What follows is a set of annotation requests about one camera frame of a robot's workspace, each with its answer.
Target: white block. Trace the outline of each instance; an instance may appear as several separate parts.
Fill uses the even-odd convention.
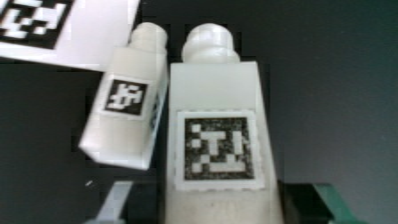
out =
[[[283,224],[256,62],[172,64],[167,153],[165,224]]]

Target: sticker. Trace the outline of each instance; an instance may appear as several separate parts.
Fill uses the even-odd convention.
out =
[[[254,113],[178,113],[178,188],[263,186]]]
[[[144,107],[148,99],[149,82],[123,76],[110,76],[105,84],[107,95],[100,104],[100,113],[144,118]]]
[[[55,48],[73,0],[7,0],[0,14],[0,42]]]

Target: black square pattern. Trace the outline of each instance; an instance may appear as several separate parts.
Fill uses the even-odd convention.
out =
[[[247,179],[254,179],[247,118],[185,118],[185,180]]]
[[[73,0],[7,0],[0,13],[0,42],[53,49]]]
[[[105,111],[142,115],[148,84],[125,80],[112,80]]]

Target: dark background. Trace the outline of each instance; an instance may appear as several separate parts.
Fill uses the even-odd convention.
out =
[[[137,21],[167,29],[172,62],[196,25],[228,26],[268,77],[279,179],[332,183],[361,219],[395,224],[398,2],[142,0]],[[0,62],[0,223],[82,223],[114,180],[132,178],[128,217],[156,223],[167,113],[149,172],[96,165],[77,144],[101,73]]]

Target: rounded top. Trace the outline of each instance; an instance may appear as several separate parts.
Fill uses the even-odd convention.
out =
[[[140,23],[132,33],[130,47],[144,51],[165,53],[167,33],[153,23]]]
[[[183,62],[236,63],[240,56],[233,49],[233,35],[228,29],[206,23],[190,31],[183,46]]]

